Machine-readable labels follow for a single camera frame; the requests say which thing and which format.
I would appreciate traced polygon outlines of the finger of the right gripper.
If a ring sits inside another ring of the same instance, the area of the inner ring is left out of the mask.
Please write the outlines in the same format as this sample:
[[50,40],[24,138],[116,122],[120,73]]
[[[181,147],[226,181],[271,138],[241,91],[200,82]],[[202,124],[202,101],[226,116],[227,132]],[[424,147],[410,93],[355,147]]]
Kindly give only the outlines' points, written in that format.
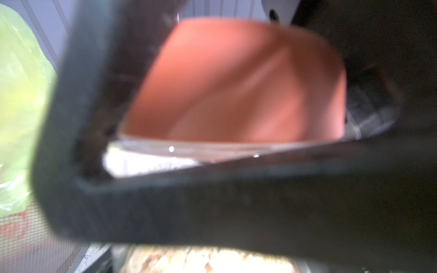
[[353,139],[436,135],[435,1],[300,1],[291,22],[340,51]]

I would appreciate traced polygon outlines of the grey bin with green bag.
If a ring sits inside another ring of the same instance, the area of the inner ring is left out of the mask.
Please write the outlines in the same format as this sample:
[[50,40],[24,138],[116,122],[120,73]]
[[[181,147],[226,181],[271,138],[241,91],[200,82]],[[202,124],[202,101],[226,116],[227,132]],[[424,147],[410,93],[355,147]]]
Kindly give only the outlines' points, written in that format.
[[1,271],[72,273],[86,246],[61,240],[33,195],[33,154],[56,73],[31,27],[1,6]]

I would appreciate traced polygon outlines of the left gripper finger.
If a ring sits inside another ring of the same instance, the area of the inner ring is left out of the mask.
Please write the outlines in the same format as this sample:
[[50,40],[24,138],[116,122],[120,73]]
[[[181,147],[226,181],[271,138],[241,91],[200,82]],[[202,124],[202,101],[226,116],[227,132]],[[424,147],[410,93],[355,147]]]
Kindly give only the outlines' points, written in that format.
[[54,232],[206,245],[380,270],[437,267],[437,3],[303,1],[292,24],[371,69],[401,110],[387,132],[146,176],[102,155],[182,1],[80,1],[31,183]]

